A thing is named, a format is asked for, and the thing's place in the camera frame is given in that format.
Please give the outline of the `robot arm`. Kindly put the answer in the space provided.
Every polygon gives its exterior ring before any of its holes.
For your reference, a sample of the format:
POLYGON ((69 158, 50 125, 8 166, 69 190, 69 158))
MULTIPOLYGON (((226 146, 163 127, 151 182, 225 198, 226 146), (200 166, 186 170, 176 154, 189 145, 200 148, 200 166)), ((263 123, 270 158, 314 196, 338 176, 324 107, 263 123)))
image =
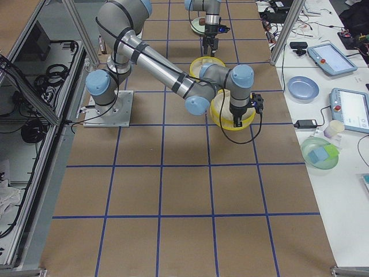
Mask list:
POLYGON ((210 56, 214 57, 218 49, 219 27, 221 22, 220 8, 221 1, 218 0, 185 0, 185 9, 188 11, 205 12, 205 30, 202 33, 202 46, 204 54, 208 54, 210 48, 210 56))
POLYGON ((107 71, 112 77, 126 79, 131 64, 136 64, 185 100, 190 114, 202 115, 222 88, 230 91, 229 111, 235 127, 242 126, 242 116, 257 106, 258 96, 251 93, 254 71, 248 65, 232 69, 205 63, 199 81, 155 51, 137 35, 152 14, 150 1, 106 1, 95 18, 99 32, 112 50, 107 71))

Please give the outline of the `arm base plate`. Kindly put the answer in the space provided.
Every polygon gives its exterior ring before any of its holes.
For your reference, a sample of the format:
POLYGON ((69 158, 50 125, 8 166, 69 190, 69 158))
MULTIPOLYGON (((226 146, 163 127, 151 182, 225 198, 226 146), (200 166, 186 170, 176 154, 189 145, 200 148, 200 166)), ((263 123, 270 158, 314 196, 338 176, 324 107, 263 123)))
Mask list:
POLYGON ((118 96, 112 108, 109 106, 95 105, 92 96, 89 105, 93 106, 86 110, 83 125, 90 128, 114 128, 130 126, 131 111, 133 105, 134 91, 115 91, 118 96))

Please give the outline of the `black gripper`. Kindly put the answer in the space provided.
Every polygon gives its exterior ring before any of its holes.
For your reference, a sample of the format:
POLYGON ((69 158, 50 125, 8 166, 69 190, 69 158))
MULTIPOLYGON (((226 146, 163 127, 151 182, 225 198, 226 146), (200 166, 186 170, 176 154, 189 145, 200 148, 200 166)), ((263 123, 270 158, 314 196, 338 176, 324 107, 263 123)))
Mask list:
POLYGON ((242 127, 242 116, 247 112, 247 107, 236 107, 236 106, 230 106, 229 110, 233 116, 233 122, 236 123, 236 127, 242 127))
POLYGON ((218 49, 219 40, 216 38, 218 34, 218 24, 205 24, 204 34, 202 35, 201 55, 205 56, 210 48, 210 56, 214 57, 218 49))

